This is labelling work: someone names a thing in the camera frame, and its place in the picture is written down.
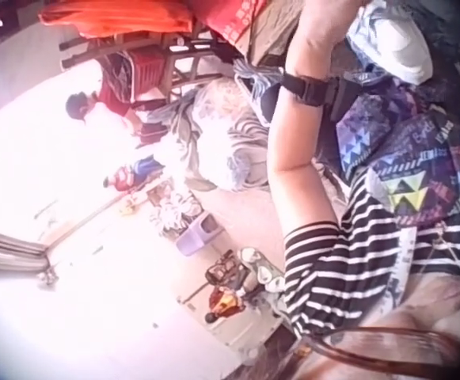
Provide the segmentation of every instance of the hand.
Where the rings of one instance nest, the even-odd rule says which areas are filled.
[[[297,37],[322,50],[331,51],[341,42],[358,10],[371,0],[305,0]]]

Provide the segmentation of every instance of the black and white striped sleeve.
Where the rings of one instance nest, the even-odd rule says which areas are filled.
[[[297,335],[358,323],[386,289],[398,231],[377,201],[355,195],[340,226],[318,222],[286,236],[285,303]]]

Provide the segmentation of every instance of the striped shirt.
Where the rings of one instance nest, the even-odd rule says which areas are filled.
[[[286,236],[285,303],[297,335],[357,325],[385,293],[401,229],[365,176],[354,179],[340,225],[316,222]],[[417,230],[411,273],[460,276],[460,214],[442,224]]]

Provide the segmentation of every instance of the woman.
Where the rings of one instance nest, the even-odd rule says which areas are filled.
[[[306,0],[285,71],[324,81],[333,47],[367,3]],[[311,164],[321,114],[322,107],[282,88],[268,140],[268,180],[285,236],[285,301],[296,335],[363,325],[438,332],[460,343],[460,210],[403,226],[370,190],[379,178],[360,167],[349,178],[352,191],[339,223]],[[271,365],[244,378],[390,378],[327,358],[301,373],[289,368],[278,375]]]

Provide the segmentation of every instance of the stool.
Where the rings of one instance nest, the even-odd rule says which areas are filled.
[[[175,241],[175,246],[183,256],[190,257],[214,240],[224,231],[214,217],[204,211],[186,231]]]

